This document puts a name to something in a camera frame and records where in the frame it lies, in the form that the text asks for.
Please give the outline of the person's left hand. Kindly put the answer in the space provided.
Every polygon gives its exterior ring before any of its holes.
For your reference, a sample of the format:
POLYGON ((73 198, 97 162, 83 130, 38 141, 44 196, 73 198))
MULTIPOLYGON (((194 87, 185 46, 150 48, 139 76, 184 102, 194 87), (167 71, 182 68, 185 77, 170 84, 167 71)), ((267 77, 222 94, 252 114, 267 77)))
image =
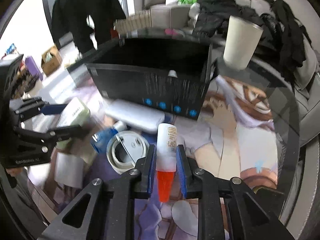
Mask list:
POLYGON ((12 178, 15 178, 16 176, 18 176, 22 172, 22 168, 21 167, 6 168, 5 171, 8 174, 7 175, 8 179, 11 180, 12 178))

